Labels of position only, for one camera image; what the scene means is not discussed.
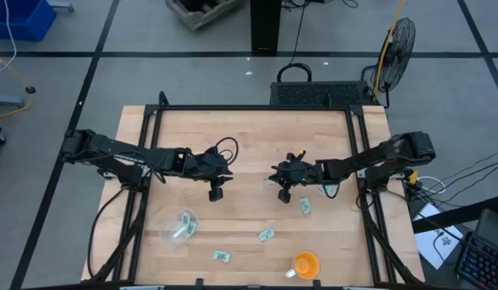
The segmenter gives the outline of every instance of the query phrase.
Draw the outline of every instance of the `orange mug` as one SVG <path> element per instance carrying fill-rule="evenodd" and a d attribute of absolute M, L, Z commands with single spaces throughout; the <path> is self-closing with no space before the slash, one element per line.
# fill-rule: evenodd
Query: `orange mug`
<path fill-rule="evenodd" d="M 292 269 L 285 272 L 287 278 L 297 275 L 302 279 L 312 280 L 319 275 L 319 271 L 321 270 L 319 258 L 310 252 L 297 254 L 292 261 L 292 267 Z"/>

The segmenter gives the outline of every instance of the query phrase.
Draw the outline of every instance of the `white paper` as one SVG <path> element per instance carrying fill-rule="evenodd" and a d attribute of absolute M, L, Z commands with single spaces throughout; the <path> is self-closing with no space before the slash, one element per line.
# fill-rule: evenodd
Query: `white paper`
<path fill-rule="evenodd" d="M 420 214 L 425 217 L 438 213 L 440 213 L 439 210 L 431 204 L 426 204 L 420 212 Z M 415 221 L 421 218 L 422 216 L 418 214 L 413 220 Z M 446 230 L 454 234 L 456 237 L 462 238 L 463 236 L 462 233 L 459 232 L 454 226 L 448 226 Z M 446 260 L 453 249 L 455 249 L 455 247 L 459 244 L 457 239 L 451 237 L 444 230 L 439 229 L 416 234 L 417 250 L 428 262 L 430 262 L 430 264 L 432 264 L 432 266 L 434 266 L 435 269 L 439 269 L 444 262 L 444 260 L 441 259 L 437 251 L 434 249 L 434 240 L 441 232 L 442 236 L 437 239 L 435 246 L 441 256 Z"/>

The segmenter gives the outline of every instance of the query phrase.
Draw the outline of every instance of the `wooden tabletop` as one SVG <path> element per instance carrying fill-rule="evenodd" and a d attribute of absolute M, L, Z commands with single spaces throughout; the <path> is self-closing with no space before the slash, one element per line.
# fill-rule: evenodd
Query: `wooden tabletop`
<path fill-rule="evenodd" d="M 381 107 L 365 107 L 371 146 L 390 137 Z M 118 127 L 117 140 L 136 144 L 143 119 L 143 106 L 126 106 Z M 358 121 L 355 131 L 361 149 Z M 137 284 L 195 284 L 203 278 L 208 285 L 311 285 L 284 273 L 294 255 L 311 251 L 321 263 L 317 279 L 324 286 L 371 286 L 371 268 L 363 231 L 362 214 L 355 205 L 355 177 L 342 182 L 338 196 L 329 200 L 315 186 L 295 187 L 288 205 L 278 200 L 280 189 L 266 181 L 272 165 L 285 159 L 297 147 L 307 153 L 305 161 L 351 156 L 347 123 L 337 111 L 164 111 L 158 147 L 190 147 L 203 152 L 223 137 L 235 137 L 240 144 L 237 160 L 230 166 L 234 180 L 222 186 L 224 198 L 208 201 L 210 185 L 167 178 L 167 184 L 152 180 Z M 147 147 L 151 135 L 147 137 Z M 222 148 L 233 148 L 226 142 Z M 101 206 L 119 188 L 106 181 Z M 399 181 L 389 189 L 403 193 Z M 303 215 L 299 199 L 308 197 L 310 215 Z M 423 280 L 421 262 L 405 201 L 390 193 L 381 194 L 388 236 L 392 248 L 405 265 Z M 98 221 L 93 243 L 95 271 L 118 244 L 127 194 L 112 203 Z M 182 209 L 192 209 L 200 219 L 195 235 L 176 249 L 164 246 L 159 230 Z M 261 242 L 258 233 L 273 228 L 276 236 Z M 376 243 L 382 280 L 387 280 L 383 253 Z M 215 250 L 231 254 L 225 264 L 212 260 Z M 131 250 L 127 250 L 125 264 Z M 123 267 L 127 277 L 128 266 Z"/>

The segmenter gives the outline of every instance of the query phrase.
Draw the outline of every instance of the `black floor line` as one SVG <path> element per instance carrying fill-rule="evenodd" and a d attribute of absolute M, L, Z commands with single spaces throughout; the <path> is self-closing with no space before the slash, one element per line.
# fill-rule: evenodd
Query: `black floor line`
<path fill-rule="evenodd" d="M 489 72 L 491 73 L 492 79 L 494 80 L 494 83 L 498 88 L 498 68 L 496 67 L 494 60 L 492 59 L 492 54 L 489 53 L 488 48 L 485 45 L 485 42 L 483 41 L 482 35 L 478 31 L 478 27 L 476 26 L 475 20 L 473 20 L 471 12 L 467 8 L 466 3 L 464 2 L 464 0 L 458 0 L 458 3 L 460 9 L 464 14 L 464 18 L 467 21 L 467 25 L 469 25 L 469 29 L 471 29 L 471 33 L 475 37 L 476 44 L 478 45 L 480 52 L 482 52 L 483 54 L 483 59 L 485 60 L 485 63 L 489 68 Z"/>
<path fill-rule="evenodd" d="M 118 7 L 118 2 L 119 0 L 113 0 L 113 2 L 111 3 L 110 11 L 107 15 L 104 27 L 102 28 L 102 33 L 98 40 L 97 47 L 95 48 L 95 53 L 93 54 L 91 64 L 89 65 L 88 72 L 86 73 L 86 77 L 81 88 L 81 92 L 79 93 L 77 103 L 68 124 L 69 130 L 76 128 L 79 117 L 81 116 L 82 107 L 85 103 L 86 97 L 88 96 L 89 87 L 93 80 L 93 75 L 95 74 L 95 71 L 97 69 L 100 54 L 102 52 L 102 49 L 104 48 L 104 44 L 106 44 L 107 35 L 110 31 L 111 23 L 113 22 L 114 14 L 116 13 Z M 23 281 L 25 280 L 29 264 L 31 263 L 32 255 L 34 254 L 36 245 L 38 243 L 39 235 L 41 234 L 43 224 L 45 223 L 45 219 L 48 214 L 48 208 L 52 203 L 52 198 L 54 197 L 54 192 L 56 191 L 57 182 L 59 181 L 63 165 L 63 160 L 58 154 L 56 163 L 54 164 L 54 168 L 52 169 L 52 173 L 50 175 L 50 179 L 48 180 L 43 199 L 41 200 L 41 205 L 39 206 L 34 224 L 31 228 L 31 233 L 29 234 L 29 237 L 27 239 L 27 244 L 25 245 L 25 248 L 23 248 L 23 253 L 16 268 L 15 276 L 11 281 L 10 289 L 12 290 L 19 290 L 23 285 Z"/>
<path fill-rule="evenodd" d="M 194 58 L 194 57 L 292 57 L 293 52 L 101 52 L 100 57 Z M 0 52 L 11 57 L 13 52 Z M 18 52 L 17 57 L 93 57 L 95 52 Z M 296 52 L 296 57 L 378 58 L 379 52 Z M 412 58 L 480 58 L 482 52 L 413 52 Z M 492 54 L 498 58 L 498 52 Z"/>

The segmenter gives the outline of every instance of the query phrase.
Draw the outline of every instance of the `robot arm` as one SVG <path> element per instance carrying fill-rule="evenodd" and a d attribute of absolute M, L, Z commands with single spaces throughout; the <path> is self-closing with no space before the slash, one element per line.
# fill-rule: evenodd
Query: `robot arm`
<path fill-rule="evenodd" d="M 435 150 L 426 133 L 411 132 L 394 135 L 389 140 L 358 155 L 346 159 L 320 159 L 315 164 L 301 161 L 305 156 L 287 154 L 287 161 L 281 162 L 276 174 L 269 180 L 281 185 L 278 195 L 284 203 L 290 202 L 289 190 L 292 186 L 308 184 L 339 184 L 353 172 L 365 176 L 366 187 L 370 190 L 386 188 L 390 176 L 408 166 L 428 164 L 435 158 Z"/>
<path fill-rule="evenodd" d="M 113 174 L 123 187 L 143 189 L 144 177 L 153 172 L 162 182 L 163 176 L 178 176 L 210 182 L 210 201 L 222 198 L 221 185 L 233 179 L 228 161 L 217 146 L 195 155 L 189 148 L 147 149 L 109 139 L 91 130 L 70 130 L 65 134 L 61 157 L 64 162 L 92 164 L 101 175 Z"/>

